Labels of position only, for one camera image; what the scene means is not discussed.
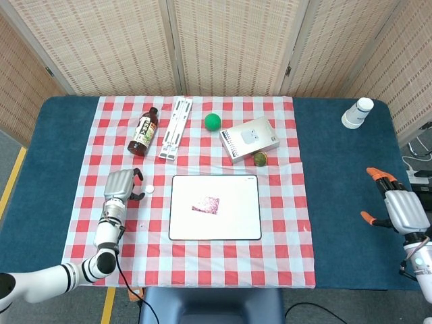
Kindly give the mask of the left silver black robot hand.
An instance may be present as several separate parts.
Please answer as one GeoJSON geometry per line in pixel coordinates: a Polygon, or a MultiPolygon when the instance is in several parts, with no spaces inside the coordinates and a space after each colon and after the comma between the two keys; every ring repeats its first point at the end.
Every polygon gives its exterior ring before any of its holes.
{"type": "Polygon", "coordinates": [[[145,197],[145,193],[133,193],[135,187],[134,179],[138,177],[143,181],[143,174],[139,168],[123,169],[111,172],[107,177],[105,185],[105,200],[118,199],[126,204],[129,200],[140,201],[145,197]]]}

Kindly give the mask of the right silver orange-tipped robot hand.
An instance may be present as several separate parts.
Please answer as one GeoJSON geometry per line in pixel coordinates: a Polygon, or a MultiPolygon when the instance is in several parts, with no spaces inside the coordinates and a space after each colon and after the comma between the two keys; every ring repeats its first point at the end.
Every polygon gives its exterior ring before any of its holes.
{"type": "Polygon", "coordinates": [[[418,196],[408,191],[392,174],[368,167],[367,173],[375,181],[385,203],[388,218],[377,219],[366,211],[361,217],[372,226],[393,228],[405,236],[412,233],[425,233],[431,224],[418,196]]]}

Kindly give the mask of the pink patterned packet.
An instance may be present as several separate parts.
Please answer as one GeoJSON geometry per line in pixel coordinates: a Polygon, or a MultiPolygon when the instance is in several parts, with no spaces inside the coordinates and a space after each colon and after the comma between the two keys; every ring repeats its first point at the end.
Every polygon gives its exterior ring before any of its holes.
{"type": "Polygon", "coordinates": [[[219,208],[219,198],[206,196],[192,204],[192,210],[200,213],[216,215],[219,208]]]}

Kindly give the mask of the white power strip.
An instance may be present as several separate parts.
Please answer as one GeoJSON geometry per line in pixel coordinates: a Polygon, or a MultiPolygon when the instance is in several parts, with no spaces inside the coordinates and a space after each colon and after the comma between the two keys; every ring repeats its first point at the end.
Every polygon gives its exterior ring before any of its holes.
{"type": "Polygon", "coordinates": [[[403,162],[408,167],[406,173],[410,184],[429,185],[430,180],[432,180],[432,170],[414,170],[411,164],[409,164],[408,159],[412,159],[412,157],[402,157],[403,162]]]}

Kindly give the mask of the brown tea bottle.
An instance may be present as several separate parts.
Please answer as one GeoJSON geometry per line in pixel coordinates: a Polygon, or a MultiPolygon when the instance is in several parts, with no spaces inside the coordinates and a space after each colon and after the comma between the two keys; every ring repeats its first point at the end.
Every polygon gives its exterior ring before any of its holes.
{"type": "Polygon", "coordinates": [[[128,150],[139,157],[143,157],[149,148],[158,126],[158,109],[151,107],[144,113],[135,128],[134,135],[128,144],[128,150]]]}

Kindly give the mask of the dark blue table cover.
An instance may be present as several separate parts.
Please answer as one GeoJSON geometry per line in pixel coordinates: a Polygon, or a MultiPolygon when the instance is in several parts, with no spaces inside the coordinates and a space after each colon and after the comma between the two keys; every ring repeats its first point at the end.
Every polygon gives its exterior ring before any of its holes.
{"type": "MultiPolygon", "coordinates": [[[[58,265],[97,97],[53,97],[43,106],[0,229],[0,273],[58,265]]],[[[403,239],[367,225],[387,214],[368,167],[407,181],[387,105],[375,101],[349,130],[342,113],[353,99],[294,99],[318,288],[417,290],[398,273],[403,239]]]]}

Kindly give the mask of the white folding stand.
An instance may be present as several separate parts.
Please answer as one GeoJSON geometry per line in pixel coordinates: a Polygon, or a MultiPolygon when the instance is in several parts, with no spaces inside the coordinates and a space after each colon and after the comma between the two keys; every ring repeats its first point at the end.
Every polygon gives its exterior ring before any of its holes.
{"type": "Polygon", "coordinates": [[[174,161],[178,154],[180,141],[190,111],[192,110],[193,99],[178,97],[172,110],[171,118],[165,135],[163,137],[159,158],[174,161]]]}

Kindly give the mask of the red white checkered tablecloth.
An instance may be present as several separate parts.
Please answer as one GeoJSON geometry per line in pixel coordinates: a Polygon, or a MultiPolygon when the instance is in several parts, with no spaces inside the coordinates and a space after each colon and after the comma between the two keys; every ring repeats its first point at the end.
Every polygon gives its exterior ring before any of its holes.
{"type": "Polygon", "coordinates": [[[315,286],[313,240],[303,167],[290,97],[194,97],[178,155],[159,158],[175,97],[100,97],[78,176],[63,262],[95,254],[93,244],[107,176],[140,168],[155,187],[142,201],[129,202],[121,239],[121,268],[103,286],[289,287],[315,286]],[[128,150],[140,117],[158,109],[158,126],[145,155],[128,150]],[[252,158],[232,163],[219,135],[205,128],[217,114],[224,128],[266,117],[280,144],[264,167],[252,158]],[[176,174],[256,174],[262,236],[254,241],[172,241],[169,239],[171,180],[176,174]]]}

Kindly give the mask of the white rectangular mat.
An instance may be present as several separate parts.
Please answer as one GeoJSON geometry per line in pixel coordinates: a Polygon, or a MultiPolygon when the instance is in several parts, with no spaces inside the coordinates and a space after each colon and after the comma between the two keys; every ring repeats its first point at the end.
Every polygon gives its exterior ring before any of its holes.
{"type": "Polygon", "coordinates": [[[171,182],[170,240],[259,240],[261,215],[255,175],[175,175],[171,182]],[[216,215],[192,210],[219,198],[216,215]]]}

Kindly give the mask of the silver earbuds box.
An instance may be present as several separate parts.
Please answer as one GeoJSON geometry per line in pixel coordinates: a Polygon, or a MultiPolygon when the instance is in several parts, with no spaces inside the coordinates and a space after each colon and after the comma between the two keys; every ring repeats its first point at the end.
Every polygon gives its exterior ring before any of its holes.
{"type": "Polygon", "coordinates": [[[244,160],[259,151],[279,146],[279,138],[266,117],[221,130],[219,137],[232,163],[244,160]]]}

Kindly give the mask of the blue chair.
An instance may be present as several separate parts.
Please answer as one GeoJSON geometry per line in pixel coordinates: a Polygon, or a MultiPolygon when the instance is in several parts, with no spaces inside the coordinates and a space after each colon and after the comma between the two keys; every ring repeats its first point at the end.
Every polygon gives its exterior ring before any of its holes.
{"type": "Polygon", "coordinates": [[[158,288],[138,324],[285,324],[280,288],[158,288]]]}

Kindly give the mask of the beige woven folding screen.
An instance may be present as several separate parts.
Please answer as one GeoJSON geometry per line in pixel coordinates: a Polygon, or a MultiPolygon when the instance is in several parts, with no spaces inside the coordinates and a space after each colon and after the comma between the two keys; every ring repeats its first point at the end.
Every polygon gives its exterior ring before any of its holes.
{"type": "Polygon", "coordinates": [[[0,0],[71,95],[385,102],[400,143],[432,128],[432,0],[0,0]]]}

